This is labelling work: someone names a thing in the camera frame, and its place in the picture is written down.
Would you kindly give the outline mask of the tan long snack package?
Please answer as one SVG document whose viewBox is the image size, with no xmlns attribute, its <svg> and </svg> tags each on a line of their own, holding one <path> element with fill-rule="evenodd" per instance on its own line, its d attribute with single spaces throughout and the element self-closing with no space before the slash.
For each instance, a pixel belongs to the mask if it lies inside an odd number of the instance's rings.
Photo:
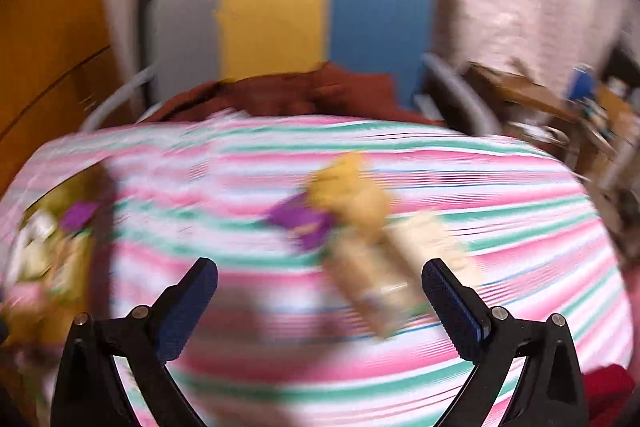
<svg viewBox="0 0 640 427">
<path fill-rule="evenodd" d="M 341 229 L 326 243 L 322 267 L 332 284 L 380 338 L 398 333 L 430 311 L 423 291 L 384 271 L 378 254 L 381 237 L 366 241 L 354 229 Z"/>
</svg>

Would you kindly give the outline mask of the purple snack packet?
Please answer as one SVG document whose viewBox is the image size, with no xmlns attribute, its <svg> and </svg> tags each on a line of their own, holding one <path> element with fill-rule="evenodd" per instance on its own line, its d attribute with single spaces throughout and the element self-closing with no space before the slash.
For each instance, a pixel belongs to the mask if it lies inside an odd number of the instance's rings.
<svg viewBox="0 0 640 427">
<path fill-rule="evenodd" d="M 91 222 L 99 207 L 98 202 L 87 202 L 86 200 L 74 202 L 58 221 L 58 225 L 68 234 L 80 232 Z"/>
<path fill-rule="evenodd" d="M 267 221 L 284 231 L 288 243 L 298 253 L 321 248 L 334 225 L 332 213 L 312 208 L 305 192 L 273 206 L 267 213 Z"/>
</svg>

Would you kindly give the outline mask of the wooden wardrobe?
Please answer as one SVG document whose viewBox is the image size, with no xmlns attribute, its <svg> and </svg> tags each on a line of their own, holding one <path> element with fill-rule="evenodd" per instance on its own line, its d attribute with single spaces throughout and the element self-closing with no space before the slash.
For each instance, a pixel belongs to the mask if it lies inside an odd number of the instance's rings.
<svg viewBox="0 0 640 427">
<path fill-rule="evenodd" d="M 1 185 L 121 85 L 103 0 L 1 0 Z"/>
</svg>

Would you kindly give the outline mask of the beige cardboard box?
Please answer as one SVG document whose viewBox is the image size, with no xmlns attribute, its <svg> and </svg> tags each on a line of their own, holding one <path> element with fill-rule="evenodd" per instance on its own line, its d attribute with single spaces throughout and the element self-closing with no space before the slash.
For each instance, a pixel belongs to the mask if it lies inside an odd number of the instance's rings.
<svg viewBox="0 0 640 427">
<path fill-rule="evenodd" d="M 385 272 L 400 277 L 416 291 L 422 291 L 423 267 L 433 259 L 442 260 L 463 284 L 477 282 L 475 261 L 431 211 L 387 223 L 378 257 Z"/>
</svg>

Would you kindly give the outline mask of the gold metal tray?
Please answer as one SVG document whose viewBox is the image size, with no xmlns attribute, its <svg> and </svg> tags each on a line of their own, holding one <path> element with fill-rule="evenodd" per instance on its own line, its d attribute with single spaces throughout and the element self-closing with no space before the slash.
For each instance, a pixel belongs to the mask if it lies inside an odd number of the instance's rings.
<svg viewBox="0 0 640 427">
<path fill-rule="evenodd" d="M 76 315 L 107 316 L 115 193 L 115 181 L 100 161 L 23 212 L 1 279 L 3 347 L 54 351 Z M 80 200 L 100 207 L 82 231 L 65 233 L 58 221 Z"/>
</svg>

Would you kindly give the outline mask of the black rolled mat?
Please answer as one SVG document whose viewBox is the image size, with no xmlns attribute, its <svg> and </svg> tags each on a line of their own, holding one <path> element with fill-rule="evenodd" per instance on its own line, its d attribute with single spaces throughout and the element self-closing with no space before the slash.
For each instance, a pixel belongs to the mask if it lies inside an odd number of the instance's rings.
<svg viewBox="0 0 640 427">
<path fill-rule="evenodd" d="M 151 28 L 153 0 L 134 0 L 134 43 L 136 44 L 137 72 L 151 64 Z"/>
</svg>

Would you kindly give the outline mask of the grey yellow blue chair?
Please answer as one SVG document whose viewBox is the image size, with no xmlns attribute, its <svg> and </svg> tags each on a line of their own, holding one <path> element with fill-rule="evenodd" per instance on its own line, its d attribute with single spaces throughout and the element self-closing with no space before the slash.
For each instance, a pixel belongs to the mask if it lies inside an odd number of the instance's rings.
<svg viewBox="0 0 640 427">
<path fill-rule="evenodd" d="M 411 107 L 431 33 L 431 0 L 153 0 L 153 94 L 165 102 L 209 80 L 332 62 L 390 75 L 398 104 Z"/>
</svg>

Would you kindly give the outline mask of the cluttered side desk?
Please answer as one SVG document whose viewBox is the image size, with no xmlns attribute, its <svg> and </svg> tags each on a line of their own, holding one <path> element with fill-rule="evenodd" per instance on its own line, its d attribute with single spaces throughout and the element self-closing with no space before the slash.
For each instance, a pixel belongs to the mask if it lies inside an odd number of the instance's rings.
<svg viewBox="0 0 640 427">
<path fill-rule="evenodd" d="M 533 82 L 524 72 L 496 72 L 472 63 L 463 78 L 514 138 L 540 145 L 534 131 L 549 131 L 545 145 L 573 170 L 601 213 L 623 257 L 639 258 L 639 166 L 624 146 L 639 145 L 639 116 L 604 84 L 591 80 L 579 101 Z"/>
</svg>

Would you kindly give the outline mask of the striped pink green bedsheet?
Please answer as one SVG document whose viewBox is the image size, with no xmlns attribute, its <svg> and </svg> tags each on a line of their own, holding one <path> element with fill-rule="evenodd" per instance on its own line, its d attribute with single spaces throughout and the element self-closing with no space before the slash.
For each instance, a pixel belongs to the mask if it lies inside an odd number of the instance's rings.
<svg viewBox="0 0 640 427">
<path fill-rule="evenodd" d="M 421 287 L 444 260 L 490 307 L 565 323 L 579 365 L 627 365 L 634 325 L 608 231 L 561 161 L 503 136 L 337 117 L 219 114 L 43 145 L 1 199 L 90 166 L 114 190 L 98 287 L 113 317 L 195 260 L 219 283 L 172 377 L 209 426 L 431 426 L 471 372 Z"/>
</svg>

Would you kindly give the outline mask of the small yellow plush toy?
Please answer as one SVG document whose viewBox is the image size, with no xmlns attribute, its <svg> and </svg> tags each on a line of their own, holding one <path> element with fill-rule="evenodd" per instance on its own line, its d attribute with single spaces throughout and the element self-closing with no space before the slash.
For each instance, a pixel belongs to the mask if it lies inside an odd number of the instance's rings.
<svg viewBox="0 0 640 427">
<path fill-rule="evenodd" d="M 369 242 L 381 237 L 392 207 L 390 196 L 368 176 L 364 157 L 356 152 L 342 154 L 312 174 L 306 184 L 306 201 Z"/>
</svg>

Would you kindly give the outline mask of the blue mug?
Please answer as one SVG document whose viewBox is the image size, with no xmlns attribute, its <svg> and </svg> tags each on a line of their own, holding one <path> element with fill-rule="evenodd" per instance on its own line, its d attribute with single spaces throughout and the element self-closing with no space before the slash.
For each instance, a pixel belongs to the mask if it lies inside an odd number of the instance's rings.
<svg viewBox="0 0 640 427">
<path fill-rule="evenodd" d="M 579 102 L 594 99 L 596 95 L 596 77 L 592 68 L 586 64 L 578 64 L 574 67 L 570 90 L 566 96 L 568 101 Z"/>
</svg>

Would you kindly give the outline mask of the dark red jacket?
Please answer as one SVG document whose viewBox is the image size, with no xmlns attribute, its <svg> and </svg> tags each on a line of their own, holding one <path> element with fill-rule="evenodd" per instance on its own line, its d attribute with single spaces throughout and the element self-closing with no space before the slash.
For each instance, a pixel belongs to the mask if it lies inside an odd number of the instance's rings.
<svg viewBox="0 0 640 427">
<path fill-rule="evenodd" d="M 444 124 L 400 107 L 392 76 L 356 74 L 331 62 L 312 72 L 204 83 L 173 96 L 145 121 L 198 122 L 225 109 L 253 117 L 326 115 Z"/>
</svg>

